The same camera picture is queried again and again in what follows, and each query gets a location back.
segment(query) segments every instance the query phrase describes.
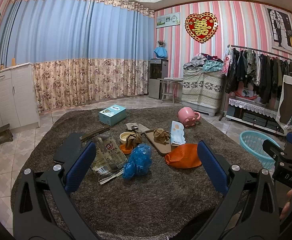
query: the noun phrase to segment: mug handle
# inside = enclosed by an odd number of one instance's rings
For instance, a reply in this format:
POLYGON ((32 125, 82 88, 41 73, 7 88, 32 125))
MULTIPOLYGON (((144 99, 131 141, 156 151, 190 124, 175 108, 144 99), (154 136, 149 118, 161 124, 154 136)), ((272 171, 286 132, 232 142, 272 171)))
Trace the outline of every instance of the mug handle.
POLYGON ((196 120, 199 121, 201 115, 198 112, 194 112, 195 115, 198 115, 198 117, 196 117, 196 120))

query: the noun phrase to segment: red heart decoration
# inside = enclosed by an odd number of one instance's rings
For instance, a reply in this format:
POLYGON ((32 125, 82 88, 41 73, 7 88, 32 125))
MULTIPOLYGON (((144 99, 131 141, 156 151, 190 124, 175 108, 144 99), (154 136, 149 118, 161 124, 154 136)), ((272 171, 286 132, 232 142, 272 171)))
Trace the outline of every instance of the red heart decoration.
POLYGON ((210 12, 191 14, 185 21, 186 31, 196 41, 204 43, 209 40, 218 28, 218 20, 210 12))

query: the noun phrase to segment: gray shag rug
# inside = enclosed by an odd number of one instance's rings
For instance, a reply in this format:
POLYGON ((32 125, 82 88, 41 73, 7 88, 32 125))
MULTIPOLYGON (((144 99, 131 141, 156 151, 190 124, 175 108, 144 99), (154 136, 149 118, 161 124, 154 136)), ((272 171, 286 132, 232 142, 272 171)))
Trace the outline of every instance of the gray shag rug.
MULTIPOLYGON (((119 144, 119 135, 126 130, 125 123, 136 122, 150 129, 170 130, 177 120, 181 106, 145 109, 127 109, 126 119, 110 131, 119 144)), ((13 208, 21 173, 26 168, 35 172, 47 171, 53 165, 53 155, 63 140, 72 132, 90 132, 104 125, 99 122, 100 109, 72 111, 64 114, 43 137, 31 153, 16 179, 12 194, 13 208)), ((187 143, 204 139, 227 161, 247 171, 258 172, 259 161, 216 127, 201 118, 194 128, 185 129, 187 143)), ((151 145, 145 135, 143 142, 151 145)), ((152 147, 152 166, 147 175, 124 180, 117 177, 99 185, 89 170, 79 189, 71 198, 92 228, 108 240, 167 240, 175 236, 193 218, 215 208, 222 196, 215 191, 203 166, 176 169, 166 164, 152 147)), ((67 229, 50 194, 46 194, 57 224, 67 229)))

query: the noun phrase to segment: orange plastic bag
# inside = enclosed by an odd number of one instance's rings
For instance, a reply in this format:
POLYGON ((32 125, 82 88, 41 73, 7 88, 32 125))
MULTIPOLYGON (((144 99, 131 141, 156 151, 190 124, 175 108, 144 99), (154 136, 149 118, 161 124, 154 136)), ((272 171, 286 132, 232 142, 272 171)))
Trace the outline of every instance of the orange plastic bag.
POLYGON ((193 168, 201 165, 197 155, 197 144, 186 143, 165 155, 166 163, 180 169, 193 168))

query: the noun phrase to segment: metal screw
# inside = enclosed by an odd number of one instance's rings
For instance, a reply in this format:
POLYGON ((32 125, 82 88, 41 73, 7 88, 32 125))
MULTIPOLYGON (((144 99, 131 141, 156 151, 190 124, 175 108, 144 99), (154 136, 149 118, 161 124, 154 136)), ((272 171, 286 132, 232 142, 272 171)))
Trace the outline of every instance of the metal screw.
POLYGON ((53 170, 59 171, 61 168, 62 168, 62 166, 60 164, 56 164, 56 165, 54 165, 53 170))
POLYGON ((239 171, 240 167, 237 164, 233 164, 233 166, 231 166, 233 171, 239 171))
POLYGON ((27 175, 27 174, 30 174, 31 172, 31 169, 30 168, 27 168, 25 171, 24 171, 24 174, 27 175))
POLYGON ((266 169, 262 169, 261 172, 262 172, 263 175, 268 175, 269 174, 269 171, 266 170, 266 169))

